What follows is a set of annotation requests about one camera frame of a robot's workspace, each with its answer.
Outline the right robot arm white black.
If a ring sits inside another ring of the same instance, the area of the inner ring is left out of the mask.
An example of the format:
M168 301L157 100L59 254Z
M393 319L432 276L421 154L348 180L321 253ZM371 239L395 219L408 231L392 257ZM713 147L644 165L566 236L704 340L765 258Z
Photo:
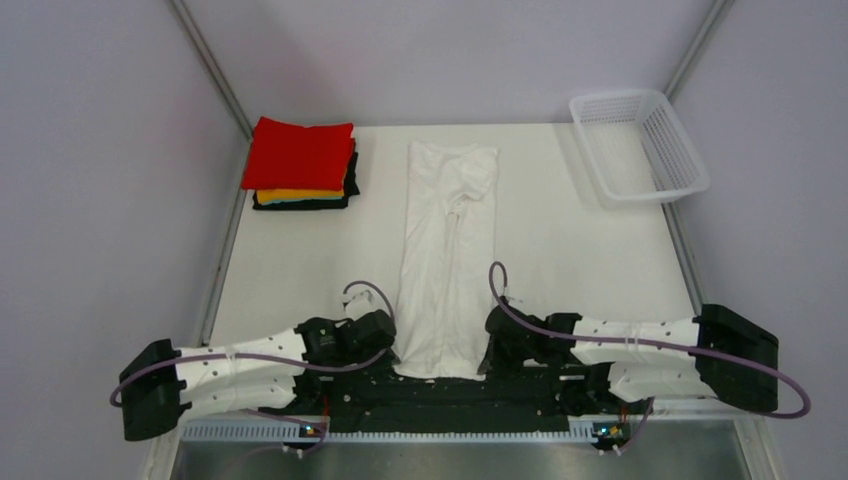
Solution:
M578 313L545 318L513 307L488 315L482 374L519 372L528 361L552 368L588 368L580 390L589 412L612 412L650 397L715 398L751 412L778 408L778 381L728 356L778 366L776 336L731 309L703 306L680 320L618 322Z

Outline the white t shirt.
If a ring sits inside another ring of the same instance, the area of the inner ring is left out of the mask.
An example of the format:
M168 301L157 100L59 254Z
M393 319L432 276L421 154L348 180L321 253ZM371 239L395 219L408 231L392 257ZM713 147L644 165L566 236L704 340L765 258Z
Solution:
M402 376L484 377L498 177L495 147L409 145L394 342Z

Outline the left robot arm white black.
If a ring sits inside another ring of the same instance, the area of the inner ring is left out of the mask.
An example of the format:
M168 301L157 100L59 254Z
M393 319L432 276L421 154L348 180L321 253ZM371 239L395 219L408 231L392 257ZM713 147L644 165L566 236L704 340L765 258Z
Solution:
M120 373L110 397L129 442L181 424L247 409L314 410L324 384L385 357L396 336L392 311L342 320L311 318L280 333L219 347L148 344Z

